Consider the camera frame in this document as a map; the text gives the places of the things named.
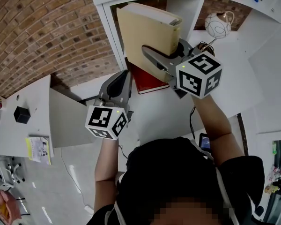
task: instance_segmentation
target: person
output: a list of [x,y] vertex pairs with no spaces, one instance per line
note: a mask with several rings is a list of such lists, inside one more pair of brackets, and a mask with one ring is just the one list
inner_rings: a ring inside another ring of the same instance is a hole
[[129,154],[119,184],[118,140],[103,139],[88,225],[248,224],[263,193],[262,160],[244,155],[211,96],[193,101],[213,158],[186,138],[155,140]]

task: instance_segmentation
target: book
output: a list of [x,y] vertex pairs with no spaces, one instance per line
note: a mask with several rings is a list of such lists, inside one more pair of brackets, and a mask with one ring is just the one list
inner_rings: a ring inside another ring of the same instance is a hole
[[153,92],[169,87],[167,83],[158,80],[134,64],[129,63],[129,67],[133,75],[138,94]]
[[27,137],[29,160],[51,165],[49,142],[45,137]]
[[135,14],[143,15],[158,20],[161,23],[169,25],[177,25],[181,22],[179,18],[173,16],[170,13],[163,13],[160,12],[161,10],[152,9],[149,6],[139,6],[138,3],[129,3],[127,6],[123,7],[123,9]]
[[138,3],[117,8],[117,15],[128,60],[160,81],[168,82],[171,76],[155,67],[141,47],[147,45],[170,56],[179,43],[182,18]]

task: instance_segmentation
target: cable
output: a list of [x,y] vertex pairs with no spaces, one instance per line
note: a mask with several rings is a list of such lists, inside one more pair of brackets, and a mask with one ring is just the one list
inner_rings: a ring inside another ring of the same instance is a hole
[[[201,41],[196,47],[199,50],[202,50],[206,45],[208,45],[206,42]],[[208,51],[211,55],[214,56],[214,48],[212,46],[209,46],[208,48],[205,48],[205,50],[202,51],[202,52],[205,52],[205,51]]]
[[77,186],[77,184],[76,184],[75,180],[72,178],[71,174],[69,173],[69,171],[68,171],[68,169],[67,169],[67,166],[66,166],[66,164],[65,164],[65,161],[64,161],[64,159],[62,158],[62,152],[61,152],[61,151],[62,151],[62,148],[60,148],[60,156],[61,156],[61,160],[62,160],[62,162],[64,163],[64,166],[65,166],[65,168],[66,168],[67,174],[69,174],[69,176],[70,176],[71,179],[73,180],[74,184],[76,185],[76,187],[78,188],[78,190],[81,192],[81,195],[82,195],[82,202],[83,202],[84,206],[86,206],[86,204],[85,204],[85,202],[84,202],[83,193],[82,193],[81,189]]
[[123,146],[119,145],[118,147],[121,148],[122,153],[123,153],[123,156],[126,157],[126,159],[128,159],[128,157],[127,157],[127,156],[124,154],[124,152],[123,152]]
[[195,132],[194,132],[193,127],[192,127],[192,115],[193,115],[193,113],[195,112],[195,110],[196,110],[196,106],[194,106],[194,107],[192,108],[191,114],[190,114],[190,116],[189,116],[189,125],[191,126],[191,132],[192,132],[192,136],[193,136],[194,139],[195,139]]
[[188,54],[188,55],[185,55],[185,56],[181,59],[180,63],[183,63],[185,58],[188,58],[188,59],[189,59],[189,54]]

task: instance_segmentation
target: white teapot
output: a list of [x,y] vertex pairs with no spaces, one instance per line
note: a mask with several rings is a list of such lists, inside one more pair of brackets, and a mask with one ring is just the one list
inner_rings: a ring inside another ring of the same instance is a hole
[[214,38],[225,38],[231,31],[231,25],[234,21],[234,13],[226,11],[224,13],[211,13],[205,19],[205,29],[210,36]]

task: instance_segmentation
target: brick wall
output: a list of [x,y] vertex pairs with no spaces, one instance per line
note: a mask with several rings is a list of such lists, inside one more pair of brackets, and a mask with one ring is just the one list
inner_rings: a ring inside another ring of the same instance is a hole
[[204,23],[205,18],[208,14],[231,11],[235,16],[234,22],[231,26],[231,30],[237,31],[247,18],[251,10],[251,7],[230,0],[204,0],[194,30],[205,30]]
[[117,71],[92,0],[0,0],[0,96],[48,74],[61,89]]

